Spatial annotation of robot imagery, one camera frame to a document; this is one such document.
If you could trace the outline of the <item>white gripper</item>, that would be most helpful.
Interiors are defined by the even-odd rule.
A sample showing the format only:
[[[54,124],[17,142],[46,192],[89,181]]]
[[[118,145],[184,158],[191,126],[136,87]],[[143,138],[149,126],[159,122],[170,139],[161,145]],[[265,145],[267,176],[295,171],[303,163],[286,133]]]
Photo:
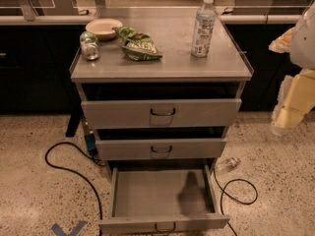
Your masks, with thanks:
[[[269,49],[276,53],[290,51],[291,62],[303,68],[294,77],[284,77],[272,114],[272,133],[283,136],[315,107],[315,3],[303,13],[294,29],[273,40]]]

